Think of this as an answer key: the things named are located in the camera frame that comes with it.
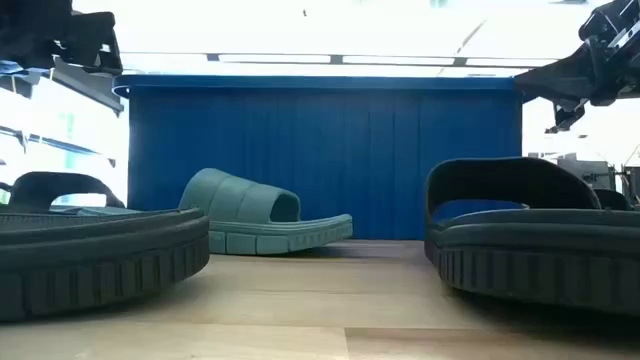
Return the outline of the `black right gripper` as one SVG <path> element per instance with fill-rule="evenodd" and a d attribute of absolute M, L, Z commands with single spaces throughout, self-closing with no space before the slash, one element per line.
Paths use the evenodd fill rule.
<path fill-rule="evenodd" d="M 569 131 L 584 116 L 585 99 L 594 91 L 590 48 L 580 47 L 566 58 L 515 76 L 513 82 L 528 96 L 552 101 L 555 123 L 546 133 Z"/>

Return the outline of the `blackish rubber slide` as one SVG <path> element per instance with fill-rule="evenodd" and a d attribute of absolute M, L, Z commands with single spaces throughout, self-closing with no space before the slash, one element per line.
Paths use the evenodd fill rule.
<path fill-rule="evenodd" d="M 627 198 L 614 190 L 610 189 L 594 189 L 600 205 L 603 209 L 634 211 L 635 208 L 627 200 Z"/>
<path fill-rule="evenodd" d="M 425 255 L 452 288 L 640 316 L 640 210 L 603 209 L 551 162 L 442 162 L 426 181 L 425 215 Z"/>

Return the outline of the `grey ceiling rail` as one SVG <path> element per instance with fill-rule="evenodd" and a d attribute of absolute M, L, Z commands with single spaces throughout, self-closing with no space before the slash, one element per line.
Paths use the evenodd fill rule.
<path fill-rule="evenodd" d="M 124 63 L 216 62 L 246 64 L 390 65 L 418 67 L 536 68 L 556 62 L 554 58 L 498 58 L 463 56 L 400 56 L 277 53 L 154 53 L 125 52 Z"/>

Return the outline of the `grey background equipment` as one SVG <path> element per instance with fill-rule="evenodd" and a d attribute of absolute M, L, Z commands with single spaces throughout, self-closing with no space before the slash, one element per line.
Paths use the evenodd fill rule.
<path fill-rule="evenodd" d="M 640 210 L 640 167 L 614 165 L 605 160 L 579 160 L 576 153 L 529 152 L 526 156 L 552 162 L 581 178 L 594 190 L 618 192 L 632 208 Z"/>

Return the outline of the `dark teal rubber slide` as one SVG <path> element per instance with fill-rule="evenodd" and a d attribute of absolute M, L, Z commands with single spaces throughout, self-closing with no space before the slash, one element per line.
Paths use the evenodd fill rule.
<path fill-rule="evenodd" d="M 198 208 L 133 211 L 101 180 L 68 172 L 28 172 L 0 190 L 0 322 L 149 296 L 209 261 Z"/>

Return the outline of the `grey metal beam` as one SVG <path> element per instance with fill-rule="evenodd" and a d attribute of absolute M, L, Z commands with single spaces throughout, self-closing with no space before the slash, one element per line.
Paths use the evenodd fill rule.
<path fill-rule="evenodd" d="M 69 65 L 59 58 L 51 70 L 24 70 L 15 62 L 0 60 L 0 89 L 31 99 L 34 90 L 48 82 L 61 85 L 101 105 L 116 114 L 124 110 L 120 97 L 112 92 L 112 76 L 88 73 L 79 66 Z"/>

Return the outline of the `blue plastic bin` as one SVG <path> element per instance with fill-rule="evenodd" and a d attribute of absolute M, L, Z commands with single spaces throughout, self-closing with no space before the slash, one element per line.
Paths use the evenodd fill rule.
<path fill-rule="evenodd" d="M 175 206 L 217 168 L 296 193 L 306 219 L 348 213 L 359 239 L 420 239 L 435 165 L 522 152 L 508 78 L 123 75 L 113 90 L 140 210 Z"/>

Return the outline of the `light teal rubber slide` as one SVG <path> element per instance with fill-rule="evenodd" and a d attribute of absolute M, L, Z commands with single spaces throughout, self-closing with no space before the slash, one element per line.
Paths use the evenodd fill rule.
<path fill-rule="evenodd" d="M 215 168 L 204 168 L 189 180 L 179 206 L 199 208 L 208 217 L 214 254 L 286 254 L 353 235 L 349 214 L 303 220 L 295 193 Z"/>

